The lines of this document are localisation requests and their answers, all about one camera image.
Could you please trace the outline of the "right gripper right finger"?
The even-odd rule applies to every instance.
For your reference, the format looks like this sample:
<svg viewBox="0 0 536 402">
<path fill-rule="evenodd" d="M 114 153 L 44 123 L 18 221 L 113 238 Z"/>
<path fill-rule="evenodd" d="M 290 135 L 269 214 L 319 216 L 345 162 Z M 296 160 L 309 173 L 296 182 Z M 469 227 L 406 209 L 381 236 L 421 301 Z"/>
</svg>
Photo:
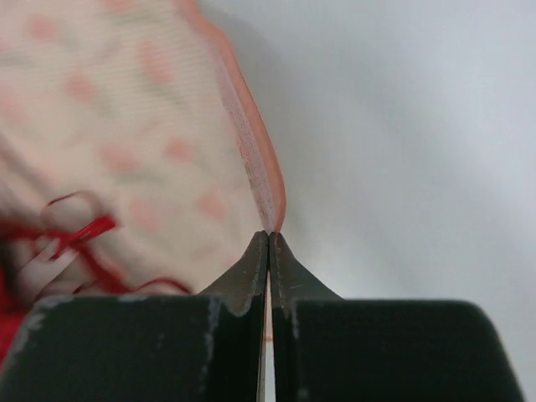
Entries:
<svg viewBox="0 0 536 402">
<path fill-rule="evenodd" d="M 454 300 L 345 299 L 270 246 L 279 401 L 520 401 L 491 320 Z"/>
</svg>

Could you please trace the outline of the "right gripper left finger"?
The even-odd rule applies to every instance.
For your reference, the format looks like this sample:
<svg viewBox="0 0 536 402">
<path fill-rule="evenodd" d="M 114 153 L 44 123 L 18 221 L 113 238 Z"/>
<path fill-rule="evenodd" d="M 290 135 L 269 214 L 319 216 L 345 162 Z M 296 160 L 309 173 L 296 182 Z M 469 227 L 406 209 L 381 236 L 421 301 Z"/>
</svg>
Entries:
<svg viewBox="0 0 536 402">
<path fill-rule="evenodd" d="M 56 296 L 26 316 L 4 401 L 261 401 L 268 236 L 195 296 Z"/>
</svg>

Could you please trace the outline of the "red lace bra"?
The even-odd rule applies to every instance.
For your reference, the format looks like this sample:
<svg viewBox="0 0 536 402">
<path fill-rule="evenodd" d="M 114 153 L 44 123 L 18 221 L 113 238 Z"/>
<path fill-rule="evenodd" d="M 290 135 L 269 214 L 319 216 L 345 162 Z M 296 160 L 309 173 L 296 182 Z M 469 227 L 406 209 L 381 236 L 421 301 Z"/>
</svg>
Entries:
<svg viewBox="0 0 536 402">
<path fill-rule="evenodd" d="M 72 232 L 64 229 L 39 229 L 35 226 L 16 224 L 7 219 L 1 219 L 1 241 L 15 240 L 37 240 L 40 237 L 48 237 L 59 242 L 53 248 L 52 255 L 47 261 L 57 262 L 69 251 L 73 250 L 82 257 L 93 280 L 75 286 L 72 291 L 77 294 L 92 286 L 98 286 L 112 295 L 122 295 L 135 293 L 147 289 L 152 285 L 166 285 L 178 290 L 186 295 L 191 295 L 193 290 L 181 281 L 171 278 L 157 278 L 151 280 L 137 288 L 127 286 L 119 276 L 109 272 L 96 259 L 95 253 L 90 250 L 88 243 L 90 240 L 113 230 L 116 221 L 111 214 L 104 213 L 94 218 L 84 228 Z M 5 359 L 8 350 L 11 348 L 17 330 L 22 325 L 28 308 L 23 306 L 22 297 L 18 296 L 14 290 L 14 279 L 9 276 L 8 264 L 1 263 L 1 359 Z"/>
</svg>

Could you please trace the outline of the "pink floral mesh laundry bag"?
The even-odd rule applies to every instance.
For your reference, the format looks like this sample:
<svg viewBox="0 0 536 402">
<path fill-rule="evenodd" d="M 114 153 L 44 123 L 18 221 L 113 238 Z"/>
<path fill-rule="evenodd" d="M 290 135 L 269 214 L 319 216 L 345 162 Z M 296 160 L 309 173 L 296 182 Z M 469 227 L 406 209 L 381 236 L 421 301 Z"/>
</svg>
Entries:
<svg viewBox="0 0 536 402">
<path fill-rule="evenodd" d="M 278 230 L 276 155 L 224 34 L 192 1 L 1 4 L 1 219 L 78 231 L 137 288 L 198 293 Z M 22 302 L 74 295 L 93 276 L 57 240 L 5 241 Z"/>
</svg>

